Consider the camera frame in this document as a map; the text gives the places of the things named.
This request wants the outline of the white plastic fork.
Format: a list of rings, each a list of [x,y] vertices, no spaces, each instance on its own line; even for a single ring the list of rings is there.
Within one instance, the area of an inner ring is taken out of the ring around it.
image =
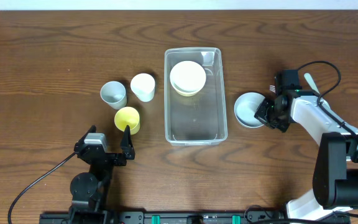
[[[274,86],[274,85],[270,85],[270,86],[269,86],[269,90],[270,90],[271,92],[273,92],[273,93],[276,93],[276,91],[275,91],[275,86]]]

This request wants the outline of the yellow bowl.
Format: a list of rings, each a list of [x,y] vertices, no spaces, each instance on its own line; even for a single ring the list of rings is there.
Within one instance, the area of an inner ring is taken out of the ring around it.
[[[179,95],[186,96],[186,97],[194,96],[199,92],[199,90],[196,90],[196,91],[183,91],[183,90],[181,90],[179,88],[176,88],[176,87],[174,87],[174,89]]]

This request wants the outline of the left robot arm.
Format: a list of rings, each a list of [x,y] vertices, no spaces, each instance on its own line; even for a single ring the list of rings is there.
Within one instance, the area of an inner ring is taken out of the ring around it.
[[[125,166],[135,159],[130,127],[126,126],[120,147],[121,153],[107,152],[107,139],[96,132],[96,126],[74,146],[77,158],[89,165],[88,172],[75,176],[70,184],[73,196],[69,210],[69,223],[117,223],[116,215],[106,208],[106,199],[112,180],[113,168]]]

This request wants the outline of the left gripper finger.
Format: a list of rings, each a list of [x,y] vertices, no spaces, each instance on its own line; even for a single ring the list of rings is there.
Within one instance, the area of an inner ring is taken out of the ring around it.
[[[78,140],[78,142],[79,142],[80,144],[84,144],[87,135],[88,135],[89,133],[95,133],[95,132],[96,132],[96,126],[95,126],[95,125],[92,125],[92,126],[89,128],[89,130],[87,130],[87,132]]]
[[[124,129],[124,135],[120,143],[120,147],[123,153],[133,153],[134,147],[131,139],[131,129],[130,126],[127,125]]]

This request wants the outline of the grey bowl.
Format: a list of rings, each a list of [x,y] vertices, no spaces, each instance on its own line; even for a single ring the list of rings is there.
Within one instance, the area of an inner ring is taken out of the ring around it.
[[[234,114],[237,121],[246,128],[259,128],[263,124],[254,115],[264,101],[264,95],[256,92],[244,93],[234,104]]]

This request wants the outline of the white bowl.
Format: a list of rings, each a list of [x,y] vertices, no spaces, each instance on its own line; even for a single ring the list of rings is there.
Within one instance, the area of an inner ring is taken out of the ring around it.
[[[206,72],[196,62],[182,61],[171,69],[170,83],[183,91],[200,91],[206,83]]]

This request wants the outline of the yellow cup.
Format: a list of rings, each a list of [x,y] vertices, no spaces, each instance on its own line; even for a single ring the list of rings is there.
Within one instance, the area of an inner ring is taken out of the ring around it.
[[[140,114],[133,107],[123,107],[116,113],[114,124],[122,132],[129,126],[131,135],[137,134],[140,130]]]

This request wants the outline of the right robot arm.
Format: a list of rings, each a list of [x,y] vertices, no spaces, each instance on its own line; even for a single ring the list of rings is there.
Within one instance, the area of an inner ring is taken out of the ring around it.
[[[358,208],[358,129],[335,114],[315,91],[285,90],[263,99],[255,118],[285,132],[300,124],[319,146],[312,189],[286,205],[291,221],[351,217]]]

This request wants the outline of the pale blue plastic spoon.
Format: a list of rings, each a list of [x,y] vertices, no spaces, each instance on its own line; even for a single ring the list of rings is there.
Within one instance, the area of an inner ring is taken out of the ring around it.
[[[305,78],[307,84],[309,84],[310,88],[311,88],[313,91],[315,91],[315,92],[317,92],[318,94],[320,94],[320,92],[319,92],[319,90],[318,90],[318,87],[316,86],[316,83],[314,82],[314,79],[313,79],[313,77],[311,76],[311,74],[310,74],[310,73],[305,73],[305,74],[304,74],[304,78]]]

